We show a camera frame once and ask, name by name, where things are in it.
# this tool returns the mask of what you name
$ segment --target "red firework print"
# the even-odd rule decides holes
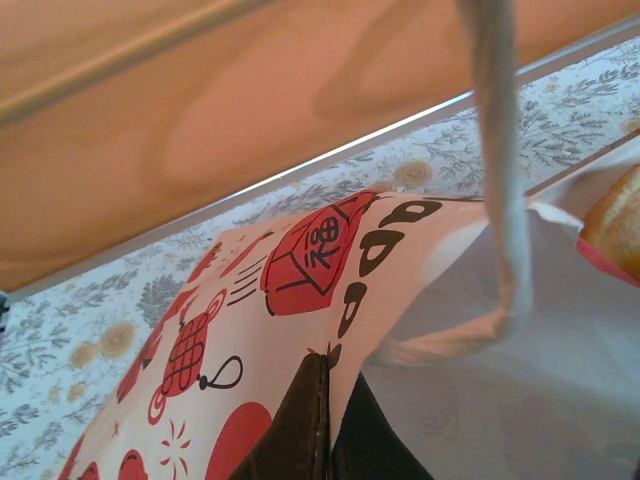
[[[67,458],[67,461],[65,462],[64,467],[60,472],[60,476],[58,477],[58,480],[69,480],[69,478],[71,477],[71,470],[73,469],[73,464],[76,461],[76,457],[78,456],[80,447],[82,447],[83,440],[84,440],[84,435],[82,435],[78,439],[76,444],[73,446],[73,449],[71,450],[71,453],[69,454],[69,457]]]
[[[207,254],[202,258],[202,260],[200,260],[200,263],[198,263],[198,266],[193,270],[193,272],[191,272],[191,275],[189,276],[189,280],[187,280],[187,283],[193,282],[196,278],[198,278],[202,274],[202,272],[207,267],[209,267],[209,265],[211,265],[211,262],[213,262],[218,256],[218,253],[220,252],[220,248],[222,248],[222,242],[216,243],[213,246],[213,248],[207,252]]]
[[[191,290],[186,290],[180,293],[173,301],[167,312],[162,316],[158,325],[153,329],[153,332],[151,332],[151,335],[133,361],[133,365],[131,365],[131,368],[129,368],[129,371],[118,385],[118,389],[116,390],[118,403],[122,402],[126,396],[129,395],[129,392],[133,390],[133,387],[135,387],[136,382],[138,381],[140,372],[147,368],[151,363],[151,360],[153,360],[156,350],[158,350],[158,345],[160,344],[160,338],[162,337],[162,330],[165,322],[178,313],[180,308],[195,291],[196,289],[192,288]]]
[[[270,426],[271,415],[259,403],[236,408],[220,431],[204,480],[228,480]]]
[[[163,440],[162,445],[164,445],[165,447],[171,448],[175,444],[175,446],[180,447],[180,450],[184,450],[188,448],[189,445],[191,445],[191,440],[185,440],[182,438],[182,436],[184,435],[185,428],[187,427],[186,422],[182,422],[182,427],[180,427],[180,431],[178,432],[177,435],[176,435],[176,428],[173,423],[173,420],[169,420],[169,425],[171,426],[171,440]],[[172,465],[173,476],[171,477],[172,480],[176,480],[178,478],[178,465],[180,465],[185,475],[189,475],[189,466],[187,465],[187,461],[184,459],[184,457],[178,456],[177,459],[175,457],[174,458],[167,457],[160,460],[160,465],[166,466],[166,465],[169,465],[169,463],[173,463]]]
[[[137,450],[129,450],[125,453],[120,470],[118,471],[118,480],[148,480],[149,476],[144,471],[144,462],[142,456]]]
[[[220,290],[213,297],[207,309],[186,324],[183,323],[184,317],[193,300],[182,309],[180,313],[180,334],[176,338],[169,354],[162,384],[155,391],[149,403],[147,417],[151,425],[158,423],[162,417],[167,398],[176,397],[187,391],[200,379],[200,368],[202,367],[207,344],[207,327],[220,312],[226,296],[227,290]]]
[[[242,263],[242,260],[244,260],[245,258],[247,258],[247,255],[249,255],[251,253],[251,251],[256,248],[256,245],[258,245],[258,243],[260,243],[262,240],[264,240],[267,237],[270,237],[271,235],[273,235],[272,231],[268,231],[262,235],[260,235],[258,238],[256,238],[253,242],[251,242],[251,244],[245,248],[240,255],[238,255],[235,260],[233,260],[231,263],[229,263],[229,265],[227,265],[225,267],[225,269],[222,271],[222,273],[220,274],[220,278],[224,277],[225,275],[229,274],[234,268],[236,268],[238,265],[240,265],[240,263]]]
[[[84,473],[78,477],[78,480],[100,480],[96,462],[91,462]]]
[[[271,252],[260,279],[272,315],[327,308],[362,215],[376,196],[365,190],[296,223]]]

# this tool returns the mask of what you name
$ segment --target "gray leaf print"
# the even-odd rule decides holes
[[[171,275],[162,275],[145,284],[137,307],[150,328],[155,327],[169,309],[181,286]]]

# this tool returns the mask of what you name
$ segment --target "beige flower print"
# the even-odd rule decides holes
[[[135,325],[129,322],[117,323],[104,332],[100,338],[100,354],[115,359],[126,354],[133,345]]]
[[[56,403],[60,399],[60,387],[57,385],[51,387],[49,389],[49,395],[47,395],[47,398],[51,403]]]
[[[638,129],[640,129],[640,117],[630,118],[629,120],[624,122],[624,130],[627,133],[631,133]]]
[[[84,342],[78,345],[71,352],[69,365],[72,368],[84,368],[98,353],[98,346],[95,343]]]
[[[433,171],[431,167],[422,160],[410,160],[404,162],[393,172],[395,181],[409,188],[420,187],[431,180]]]
[[[84,383],[76,383],[75,385],[72,385],[71,388],[69,389],[69,393],[67,393],[67,400],[70,403],[75,402],[84,393],[84,388],[85,388]]]

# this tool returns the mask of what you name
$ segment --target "pastry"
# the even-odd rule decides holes
[[[640,164],[591,207],[580,237],[640,281]]]

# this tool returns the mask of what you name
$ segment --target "white string handle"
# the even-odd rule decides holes
[[[369,360],[427,365],[475,352],[520,329],[533,304],[531,246],[517,162],[515,27],[511,0],[457,0],[472,51],[474,99],[485,166],[485,208],[498,261],[501,306],[443,332],[397,341],[386,337]]]

